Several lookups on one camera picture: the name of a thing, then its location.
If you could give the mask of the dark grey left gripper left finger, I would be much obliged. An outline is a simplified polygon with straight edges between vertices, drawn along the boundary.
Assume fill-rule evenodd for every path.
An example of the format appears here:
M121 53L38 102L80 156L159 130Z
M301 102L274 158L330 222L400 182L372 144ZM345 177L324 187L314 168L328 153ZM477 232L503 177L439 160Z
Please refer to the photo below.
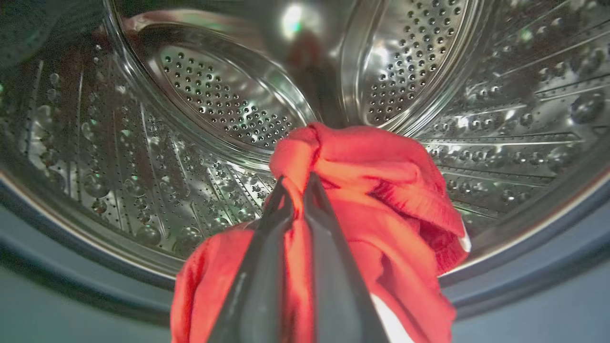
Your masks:
M280 343L283 339L284 234L294 204L277 181L216 318L210 343Z

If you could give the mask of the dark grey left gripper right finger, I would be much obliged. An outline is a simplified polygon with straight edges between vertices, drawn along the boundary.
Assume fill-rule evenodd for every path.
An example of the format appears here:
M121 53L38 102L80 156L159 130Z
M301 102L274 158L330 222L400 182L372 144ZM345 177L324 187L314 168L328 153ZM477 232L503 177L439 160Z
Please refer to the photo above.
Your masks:
M303 204L312 234L315 341L387 343L383 324L318 174L309 176Z

